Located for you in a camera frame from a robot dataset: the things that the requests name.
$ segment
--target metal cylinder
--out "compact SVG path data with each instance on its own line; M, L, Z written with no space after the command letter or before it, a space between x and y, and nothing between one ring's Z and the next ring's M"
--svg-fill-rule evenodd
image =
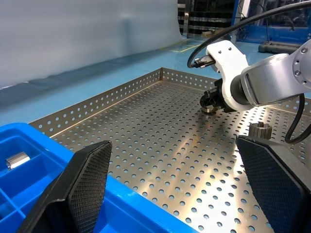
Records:
M272 135L272 127L263 122L252 123L249 125L248 136L270 139Z
M27 162L28 160L30 160L29 156L22 151L20 153L11 156L10 158L7 158L5 161L8 169L12 170L18 167L19 165L22 165L23 163Z

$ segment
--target black cable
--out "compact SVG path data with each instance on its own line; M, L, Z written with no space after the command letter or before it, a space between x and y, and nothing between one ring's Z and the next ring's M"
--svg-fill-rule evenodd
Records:
M203 49L205 48L207 45L211 44L212 42L214 42L215 40L229 34L230 32L233 32L234 30L237 30L238 28L241 28L245 25L248 25L250 23L253 23L257 20L263 19L263 18L267 18L270 16L274 16L274 15L278 15L278 14L282 14L288 11L292 11L292 10L297 10L297 9L303 9L303 8L307 8L307 7L311 7L311 0L309 1L302 1L302 2L298 2L298 3L293 3L290 5L285 5L285 6L281 6L266 12L263 12L260 15L255 15L252 16L250 18L247 18L243 21L240 21L237 24L232 25L229 28L224 29L223 31L217 33L216 35L214 35L213 37L211 37L210 39L208 39L207 41L203 42L200 46L198 46L190 55L188 61L187 61L187 66L189 68L193 68L195 67L195 65L192 65L192 61L194 59L194 57Z
M290 126L290 128L288 129L285 135L285 142L288 144L297 144L305 140L311 134L311 124L310 124L301 135L295 137L294 139L291 139L291 136L300 121L304 107L305 107L305 95L301 94L299 95L299 108L298 108L297 114L295 116L295 119L292 125Z
M286 18L289 21L289 23L292 26L292 31L295 31L295 25L294 25L294 22L292 21L292 19L289 18L288 16L283 16L283 18Z
M239 12L240 15L242 15L244 18L246 18L245 15L242 12L239 11L239 9L241 9L241 11L243 10L243 8L241 7L241 3L242 3L242 0L240 0L239 4L238 4L238 12Z
M262 6L259 2L257 2L257 6L260 6L260 7L262 8L263 12L265 12L263 6ZM266 34L267 34L267 41L269 42L269 35L268 35L268 18L266 18Z

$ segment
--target metal shelf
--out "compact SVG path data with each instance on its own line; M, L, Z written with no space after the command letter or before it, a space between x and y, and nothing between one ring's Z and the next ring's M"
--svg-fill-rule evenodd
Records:
M179 20L184 20L183 16L178 16L177 18ZM189 17L189 21L228 23L228 22L231 22L231 19L230 18Z
M72 151L111 140L109 174L198 231L272 233L235 136L260 120L282 143L298 104L206 115L199 99L214 81L162 68L31 125ZM298 131L311 121L309 106ZM310 166L308 143L287 146Z
M216 30L219 29L220 27L207 27L207 26L194 26L194 25L189 25L188 29L198 29L198 30L203 30L203 31L207 31L207 30Z

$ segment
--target blue plastic bin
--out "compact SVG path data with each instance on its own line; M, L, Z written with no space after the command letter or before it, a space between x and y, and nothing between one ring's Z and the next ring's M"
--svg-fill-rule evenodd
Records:
M5 159L25 152L30 160L8 171ZM28 124L0 127L0 232L15 232L45 187L73 153ZM108 176L95 233L197 232Z

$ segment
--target blue floor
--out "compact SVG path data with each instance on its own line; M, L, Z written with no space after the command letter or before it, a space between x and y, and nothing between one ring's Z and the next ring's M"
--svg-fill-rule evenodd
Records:
M202 43L200 40L202 38L184 40L168 48L110 60L2 89L0 125L11 122L29 123L160 67L218 79L220 74L210 67L187 68L187 59L196 46ZM238 42L236 46L246 54L249 64L271 55L258 53L258 44ZM205 51L201 51L198 56L203 55Z

